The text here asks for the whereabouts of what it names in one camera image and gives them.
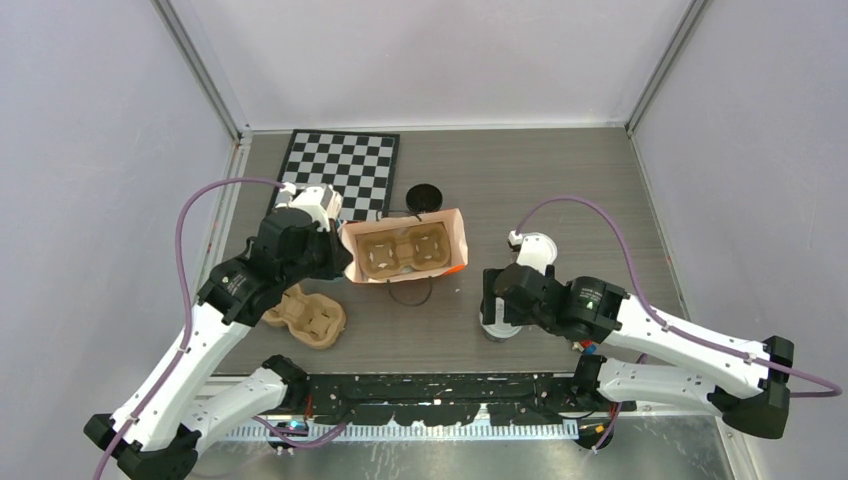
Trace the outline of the white sip lid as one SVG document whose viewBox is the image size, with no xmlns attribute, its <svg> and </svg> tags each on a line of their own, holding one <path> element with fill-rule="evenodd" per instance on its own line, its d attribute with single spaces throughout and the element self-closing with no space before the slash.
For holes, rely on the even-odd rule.
<svg viewBox="0 0 848 480">
<path fill-rule="evenodd" d="M 490 331 L 493 331 L 493 332 L 497 332 L 497 331 L 506 332 L 506 331 L 509 331 L 509 330 L 517 328 L 517 327 L 521 327 L 521 330 L 523 329 L 522 326 L 514 326 L 514 325 L 511 325 L 511 324 L 508 324 L 508 323 L 504 323 L 503 321 L 495 321 L 492 324 L 484 324 L 483 321 L 485 320 L 485 316 L 483 315 L 483 313 L 480 313 L 479 320 L 480 320 L 480 326 L 483 330 L 487 329 L 487 330 L 490 330 Z"/>
</svg>

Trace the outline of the orange paper bag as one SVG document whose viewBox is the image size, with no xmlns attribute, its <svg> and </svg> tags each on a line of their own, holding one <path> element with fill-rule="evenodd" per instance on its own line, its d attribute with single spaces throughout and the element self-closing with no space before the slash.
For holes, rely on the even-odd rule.
<svg viewBox="0 0 848 480">
<path fill-rule="evenodd" d="M 385 285 L 392 300 L 406 307 L 424 305 L 434 279 L 469 264 L 465 222 L 457 208 L 347 222 L 339 235 L 353 256 L 345 277 L 354 284 Z M 411 281 L 424 281 L 427 293 L 417 302 L 400 300 L 394 286 Z"/>
</svg>

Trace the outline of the black paper cup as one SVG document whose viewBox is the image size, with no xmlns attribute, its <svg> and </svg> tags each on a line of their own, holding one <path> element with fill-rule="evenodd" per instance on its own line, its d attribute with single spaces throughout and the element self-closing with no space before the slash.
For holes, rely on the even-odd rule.
<svg viewBox="0 0 848 480">
<path fill-rule="evenodd" d="M 490 331 L 490 330 L 487 330 L 487 329 L 483 330 L 485 337 L 489 341 L 496 342 L 496 343 L 505 342 L 505 341 L 515 337 L 520 332 L 521 332 L 521 327 L 517 327 L 517 328 L 511 329 L 511 330 L 506 331 L 506 332 L 501 332 L 501 331 L 493 332 L 493 331 Z"/>
<path fill-rule="evenodd" d="M 440 210 L 443 199 L 441 190 L 429 183 L 416 184 L 409 188 L 405 195 L 407 209 L 416 214 Z"/>
</svg>

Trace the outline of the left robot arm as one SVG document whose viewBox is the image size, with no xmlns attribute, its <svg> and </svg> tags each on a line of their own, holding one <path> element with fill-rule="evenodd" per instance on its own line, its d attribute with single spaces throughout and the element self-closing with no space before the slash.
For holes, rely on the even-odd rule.
<svg viewBox="0 0 848 480">
<path fill-rule="evenodd" d="M 201 454 L 247 419 L 277 408 L 298 412 L 307 374 L 273 355 L 245 381 L 207 403 L 195 397 L 223 358 L 305 279 L 334 280 L 351 263 L 337 217 L 319 207 L 278 208 L 245 249 L 211 270 L 184 328 L 139 390 L 112 414 L 96 414 L 85 435 L 130 479 L 184 479 Z"/>
</svg>

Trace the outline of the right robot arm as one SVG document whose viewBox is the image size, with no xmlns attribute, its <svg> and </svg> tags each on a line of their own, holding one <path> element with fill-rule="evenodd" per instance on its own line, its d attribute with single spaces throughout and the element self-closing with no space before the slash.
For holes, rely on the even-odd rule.
<svg viewBox="0 0 848 480">
<path fill-rule="evenodd" d="M 572 342 L 589 341 L 644 353 L 655 365 L 602 355 L 581 358 L 571 397 L 584 410 L 648 401 L 699 409 L 728 426 L 763 439 L 783 437 L 790 410 L 794 345 L 771 336 L 749 341 L 710 332 L 670 316 L 656 322 L 623 288 L 582 276 L 560 283 L 554 269 L 540 273 L 511 264 L 483 272 L 481 324 L 523 327 Z"/>
</svg>

